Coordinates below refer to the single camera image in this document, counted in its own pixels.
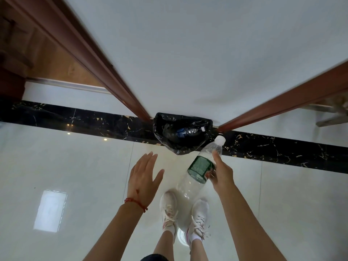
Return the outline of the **person's white sneaker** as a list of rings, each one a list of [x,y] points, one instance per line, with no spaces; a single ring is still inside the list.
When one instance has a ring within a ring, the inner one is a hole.
[[[193,231],[202,235],[203,240],[210,237],[210,234],[207,231],[209,228],[209,226],[207,226],[209,221],[209,214],[210,214],[210,210],[209,210],[209,205],[207,201],[203,199],[198,199],[193,204],[192,210],[191,210],[190,224],[185,233],[186,243],[189,245],[190,248],[191,248],[191,245],[189,243],[188,235],[192,233]]]
[[[162,222],[173,223],[177,221],[177,200],[172,191],[165,192],[160,199],[160,212],[162,214]]]

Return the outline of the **black shorts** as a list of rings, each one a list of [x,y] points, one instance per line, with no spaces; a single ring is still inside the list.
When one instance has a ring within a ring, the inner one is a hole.
[[[150,254],[142,258],[140,261],[169,261],[169,260],[161,254]]]

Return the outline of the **person's left white sneaker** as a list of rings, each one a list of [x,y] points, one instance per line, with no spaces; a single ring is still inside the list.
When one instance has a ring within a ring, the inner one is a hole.
[[[177,221],[177,200],[172,191],[165,192],[160,199],[160,212],[162,214],[162,222],[173,223]]]

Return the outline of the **silver door threshold strip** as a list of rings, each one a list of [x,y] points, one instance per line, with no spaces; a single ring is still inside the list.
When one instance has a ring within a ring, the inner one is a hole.
[[[91,85],[87,85],[87,84],[66,82],[66,81],[60,81],[60,80],[53,80],[53,79],[48,79],[48,78],[27,78],[27,82],[40,83],[40,84],[46,84],[46,85],[50,85],[50,86],[63,87],[63,88],[70,88],[70,89],[75,89],[75,90],[83,90],[83,91],[89,91],[89,92],[111,94],[111,92],[109,92],[104,87],[91,86]]]

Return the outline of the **person's left forearm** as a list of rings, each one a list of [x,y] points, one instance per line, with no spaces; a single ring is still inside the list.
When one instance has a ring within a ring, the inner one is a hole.
[[[143,213],[136,203],[124,202],[83,261],[120,261]]]

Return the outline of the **person's leg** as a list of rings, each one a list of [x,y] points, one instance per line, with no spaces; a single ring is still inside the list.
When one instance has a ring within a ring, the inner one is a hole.
[[[194,239],[191,242],[190,261],[208,261],[208,257],[202,244],[202,240]]]
[[[169,230],[163,231],[153,254],[161,255],[168,261],[174,261],[173,242],[173,233]]]

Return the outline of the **trash bin with black bag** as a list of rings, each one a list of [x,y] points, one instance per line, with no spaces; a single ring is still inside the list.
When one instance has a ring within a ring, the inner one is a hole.
[[[205,127],[206,132],[196,137],[178,138],[177,130],[187,127]],[[153,119],[153,132],[159,142],[176,155],[200,151],[218,135],[210,119],[160,112]]]

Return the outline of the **brown wooden door frame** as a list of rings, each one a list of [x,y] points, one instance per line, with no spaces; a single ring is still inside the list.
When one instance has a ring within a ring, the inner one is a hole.
[[[348,92],[348,61],[219,126],[225,133]]]
[[[151,117],[64,0],[5,0],[88,70],[138,118]]]

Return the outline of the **clear bottle with green label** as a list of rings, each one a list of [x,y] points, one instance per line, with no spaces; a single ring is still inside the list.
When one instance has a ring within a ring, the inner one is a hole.
[[[214,175],[216,163],[213,151],[222,155],[225,137],[218,135],[215,140],[207,144],[195,157],[176,186],[178,193],[187,201],[194,202],[208,181],[208,176]]]

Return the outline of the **dark wooden furniture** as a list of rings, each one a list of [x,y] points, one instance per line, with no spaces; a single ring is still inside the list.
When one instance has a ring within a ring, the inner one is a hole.
[[[15,31],[20,30],[17,22],[0,16],[0,96],[21,100],[25,91],[27,71],[33,62],[11,44]]]

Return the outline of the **light wooden stand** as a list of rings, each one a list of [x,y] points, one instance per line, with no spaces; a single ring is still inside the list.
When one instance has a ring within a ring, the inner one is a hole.
[[[316,118],[317,127],[348,123],[348,92],[302,106],[301,109],[321,113]]]

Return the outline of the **person's left leg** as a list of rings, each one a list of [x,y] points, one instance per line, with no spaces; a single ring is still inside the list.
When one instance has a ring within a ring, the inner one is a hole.
[[[153,254],[161,255],[168,261],[174,261],[173,242],[173,233],[169,230],[163,231]]]

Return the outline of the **person's right leg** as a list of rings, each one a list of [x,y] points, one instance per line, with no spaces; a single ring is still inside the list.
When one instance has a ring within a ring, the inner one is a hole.
[[[202,244],[202,240],[194,239],[191,242],[190,261],[208,261],[208,257]]]

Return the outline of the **plastic bottle with blue label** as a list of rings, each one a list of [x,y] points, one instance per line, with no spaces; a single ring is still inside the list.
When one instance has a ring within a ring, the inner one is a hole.
[[[205,127],[187,127],[177,130],[176,135],[178,138],[196,137],[206,132]]]

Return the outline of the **person's right hand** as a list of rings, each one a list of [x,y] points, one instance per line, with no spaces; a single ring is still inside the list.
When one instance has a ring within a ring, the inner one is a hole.
[[[227,194],[231,188],[235,187],[233,179],[233,169],[223,162],[220,169],[211,169],[205,174],[213,184],[213,187],[219,196]]]

